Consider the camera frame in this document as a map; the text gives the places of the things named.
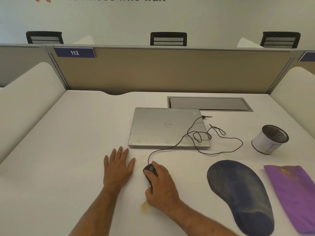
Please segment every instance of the mouse cable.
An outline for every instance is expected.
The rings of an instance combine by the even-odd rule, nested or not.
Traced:
[[[212,118],[212,117],[209,117],[209,116],[201,116],[201,117],[199,117],[199,118],[205,119],[205,118]],[[190,139],[191,139],[192,142],[194,143],[194,146],[195,146],[196,150],[199,151],[200,153],[204,154],[204,155],[218,155],[218,154],[221,154],[221,153],[231,153],[231,152],[235,152],[236,150],[240,149],[240,148],[243,146],[244,143],[243,143],[243,141],[242,141],[241,139],[239,139],[239,138],[223,137],[224,135],[226,135],[226,132],[223,131],[221,128],[212,126],[210,123],[209,123],[210,128],[209,128],[208,131],[206,131],[206,132],[204,132],[204,131],[191,131],[191,132],[189,132],[189,130],[194,126],[195,122],[196,122],[199,118],[197,118],[197,119],[194,121],[194,123],[191,125],[191,127],[188,128],[187,133],[186,133],[185,135],[183,135],[183,137],[181,138],[181,140],[180,140],[175,146],[172,146],[172,147],[169,147],[169,148],[165,148],[165,149],[156,150],[156,151],[152,152],[152,153],[149,155],[149,157],[148,157],[148,165],[149,165],[149,159],[150,159],[150,157],[151,157],[151,155],[152,155],[153,153],[156,153],[156,152],[159,152],[159,151],[170,150],[170,149],[172,149],[172,148],[178,146],[178,145],[180,144],[180,142],[183,140],[183,138],[184,138],[184,137],[187,137],[187,136],[190,137]],[[202,142],[202,138],[201,138],[200,133],[205,133],[205,134],[208,136],[208,139],[211,140],[211,139],[212,139],[212,136],[211,136],[210,133],[209,133],[209,130],[210,130],[210,129],[214,129],[215,132],[216,132],[216,134],[217,134],[220,138],[238,139],[242,144],[241,144],[238,148],[236,148],[235,150],[233,150],[233,151],[228,151],[228,152],[224,152],[224,151],[223,151],[223,152],[217,152],[217,153],[206,153],[206,152],[202,152],[202,151],[200,151],[200,150],[197,148],[197,146],[196,146],[196,144],[195,144],[193,138],[194,138],[197,142],[201,143],[201,142]],[[198,134],[198,135],[199,135],[200,140],[195,137],[195,134]]]

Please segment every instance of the white desk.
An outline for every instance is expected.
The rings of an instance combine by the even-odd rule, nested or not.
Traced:
[[[167,96],[244,97],[254,112],[203,112],[204,122],[238,137],[238,151],[211,157],[195,150],[152,155],[166,166],[179,195],[192,208],[243,235],[226,203],[207,182],[207,170],[223,159],[252,168],[264,183],[275,218],[273,235],[298,235],[274,193],[263,165],[301,165],[315,180],[315,141],[269,95],[132,92],[119,96],[97,91],[67,91],[0,165],[1,235],[67,235],[102,187],[103,158],[113,147],[128,146],[135,107],[167,107]],[[251,140],[265,124],[283,128],[288,143],[272,155],[258,153]],[[240,142],[213,134],[211,152],[233,150]],[[122,190],[110,235],[185,235],[162,213],[141,209],[148,186],[142,170],[151,149],[131,149],[134,174]]]

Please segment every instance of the mesh pen cup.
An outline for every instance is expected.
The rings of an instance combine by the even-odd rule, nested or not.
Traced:
[[[252,140],[252,146],[262,154],[270,155],[283,143],[289,141],[289,136],[281,128],[265,125],[261,132]]]

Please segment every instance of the forearm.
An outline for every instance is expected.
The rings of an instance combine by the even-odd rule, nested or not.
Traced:
[[[182,201],[167,212],[188,236],[236,236],[234,232],[191,209]]]
[[[107,236],[118,194],[104,187],[69,236]]]

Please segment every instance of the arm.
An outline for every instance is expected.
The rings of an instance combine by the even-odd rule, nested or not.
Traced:
[[[154,161],[152,164],[158,177],[150,171],[145,171],[154,188],[153,194],[151,188],[146,190],[147,201],[151,206],[165,213],[188,236],[237,236],[223,225],[191,209],[182,202],[168,170]]]
[[[133,158],[126,167],[128,148],[123,153],[122,151],[123,148],[119,147],[116,154],[116,149],[113,149],[109,162],[108,156],[105,156],[104,187],[69,236],[109,235],[117,197],[132,175],[136,161]]]

